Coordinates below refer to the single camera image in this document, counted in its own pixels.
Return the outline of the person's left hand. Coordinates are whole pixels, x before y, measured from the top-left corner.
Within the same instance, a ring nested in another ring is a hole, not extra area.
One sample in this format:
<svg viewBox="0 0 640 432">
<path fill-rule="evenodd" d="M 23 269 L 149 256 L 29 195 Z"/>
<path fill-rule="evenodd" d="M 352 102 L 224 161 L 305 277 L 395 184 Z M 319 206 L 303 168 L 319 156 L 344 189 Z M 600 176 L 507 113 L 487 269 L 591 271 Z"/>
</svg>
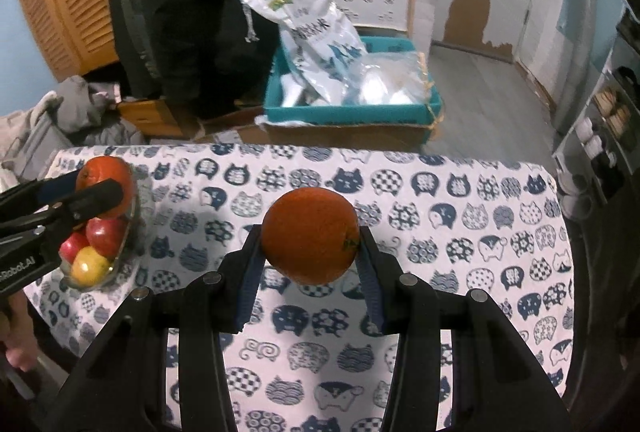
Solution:
<svg viewBox="0 0 640 432">
<path fill-rule="evenodd" d="M 23 291 L 9 296 L 8 309 L 1 311 L 1 343 L 6 349 L 6 360 L 13 368 L 29 371 L 35 367 L 39 348 Z"/>
</svg>

